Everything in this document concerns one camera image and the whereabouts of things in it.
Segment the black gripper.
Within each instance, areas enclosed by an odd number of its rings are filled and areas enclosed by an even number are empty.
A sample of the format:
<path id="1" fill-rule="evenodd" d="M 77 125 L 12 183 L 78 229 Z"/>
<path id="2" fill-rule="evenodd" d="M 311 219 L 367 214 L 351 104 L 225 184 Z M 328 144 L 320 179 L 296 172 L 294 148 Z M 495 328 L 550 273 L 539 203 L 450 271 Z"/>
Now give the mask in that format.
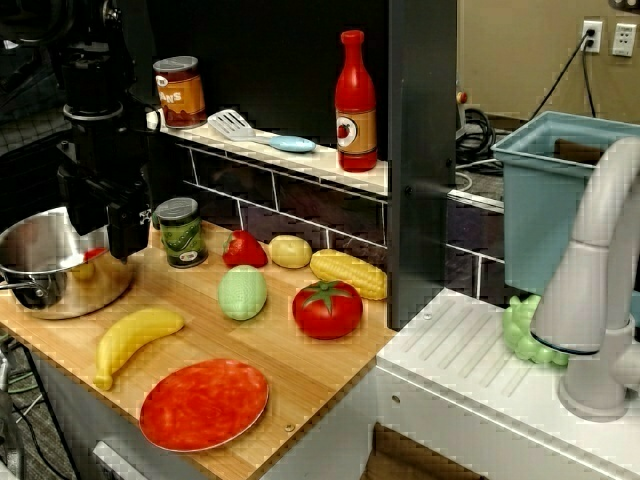
<path id="1" fill-rule="evenodd" d="M 146 135 L 121 115 L 67 119 L 71 142 L 63 149 L 58 179 L 71 224 L 79 235 L 108 224 L 110 253 L 126 261 L 148 244 L 150 207 L 142 174 Z"/>

